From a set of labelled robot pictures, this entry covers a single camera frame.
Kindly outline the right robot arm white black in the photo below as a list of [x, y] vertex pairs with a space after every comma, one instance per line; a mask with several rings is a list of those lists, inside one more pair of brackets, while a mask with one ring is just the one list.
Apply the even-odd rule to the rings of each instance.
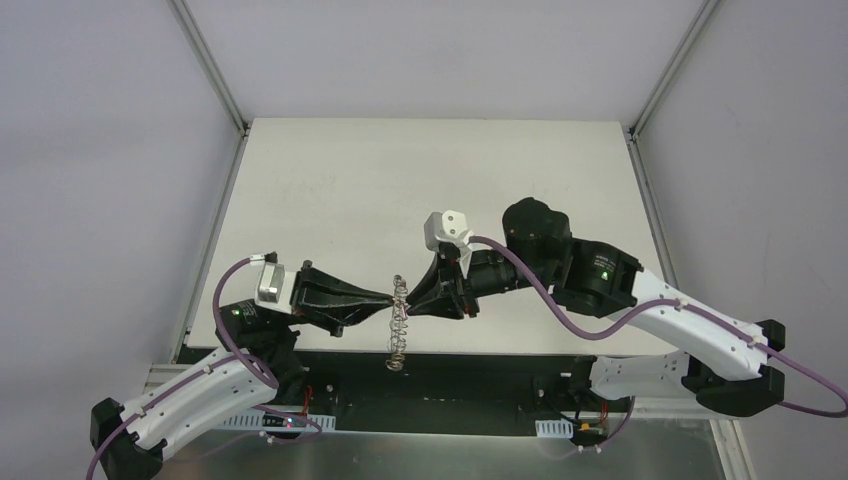
[[781, 323], [747, 323], [692, 299], [632, 255], [573, 236], [568, 216], [535, 198], [509, 206], [502, 227], [499, 243], [475, 235], [460, 212], [433, 213], [424, 231], [434, 259], [406, 314], [462, 320], [484, 297], [533, 288], [569, 331], [579, 314], [610, 321], [595, 340], [631, 326], [672, 346], [655, 356], [578, 359], [567, 393], [583, 410], [625, 397], [691, 398], [747, 418], [783, 400], [784, 374], [768, 363], [785, 345]]

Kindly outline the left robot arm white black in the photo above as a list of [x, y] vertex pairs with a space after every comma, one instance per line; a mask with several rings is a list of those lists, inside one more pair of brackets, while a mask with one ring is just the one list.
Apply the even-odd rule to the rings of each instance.
[[106, 398], [91, 410], [94, 455], [86, 476], [152, 479], [201, 434], [248, 409], [307, 400], [307, 370], [294, 352], [296, 325], [334, 337], [374, 314], [407, 310], [405, 284], [366, 290], [304, 264], [290, 272], [275, 253], [237, 261], [212, 297], [220, 345], [163, 385], [133, 400]]

